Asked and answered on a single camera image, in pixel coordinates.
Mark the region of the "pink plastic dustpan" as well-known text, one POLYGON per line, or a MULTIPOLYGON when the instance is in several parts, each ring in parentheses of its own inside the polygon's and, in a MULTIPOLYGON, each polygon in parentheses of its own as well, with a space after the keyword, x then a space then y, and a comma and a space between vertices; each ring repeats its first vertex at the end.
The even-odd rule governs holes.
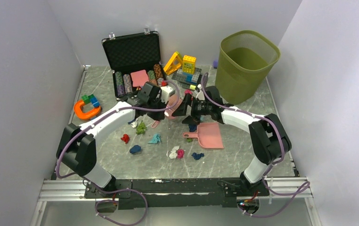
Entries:
POLYGON ((223 142, 217 122, 202 122, 196 132, 184 132, 184 138, 196 138, 204 149, 223 149, 223 142))

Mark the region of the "pink hand brush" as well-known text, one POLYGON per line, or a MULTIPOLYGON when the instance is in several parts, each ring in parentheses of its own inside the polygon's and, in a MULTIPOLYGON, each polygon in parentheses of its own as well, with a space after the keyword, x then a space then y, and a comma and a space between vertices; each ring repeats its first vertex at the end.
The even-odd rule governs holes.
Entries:
POLYGON ((172 114, 178 109, 181 103, 182 103, 182 99, 181 97, 178 97, 177 94, 171 96, 167 103, 167 106, 171 106, 171 108, 164 112, 165 118, 168 120, 175 119, 176 117, 173 116, 172 114))

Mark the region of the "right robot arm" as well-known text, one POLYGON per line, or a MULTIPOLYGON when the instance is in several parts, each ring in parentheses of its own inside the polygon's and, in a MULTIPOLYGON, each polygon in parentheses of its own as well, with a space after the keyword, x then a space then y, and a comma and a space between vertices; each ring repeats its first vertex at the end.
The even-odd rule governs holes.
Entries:
POLYGON ((196 94, 186 94, 173 116, 185 116, 184 124, 199 124, 200 117, 209 115, 221 124, 231 125, 250 134, 254 157, 241 173, 240 191, 247 196, 258 189, 257 182, 270 167, 282 161, 292 148, 279 117, 274 114, 258 115, 225 104, 215 86, 200 87, 196 94))

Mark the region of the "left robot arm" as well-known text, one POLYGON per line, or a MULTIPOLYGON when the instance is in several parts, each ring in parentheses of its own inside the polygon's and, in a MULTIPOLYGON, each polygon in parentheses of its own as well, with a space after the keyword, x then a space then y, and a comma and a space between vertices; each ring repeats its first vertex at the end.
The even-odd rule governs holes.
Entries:
POLYGON ((141 90, 123 96, 99 117, 79 126, 73 123, 65 126, 57 150, 56 177, 65 178, 59 172, 61 164, 64 164, 73 174, 94 183, 102 197, 112 196, 116 190, 116 178, 99 164, 98 145, 116 129, 144 114, 156 121, 164 119, 168 100, 175 92, 168 85, 159 87, 146 82, 141 90))

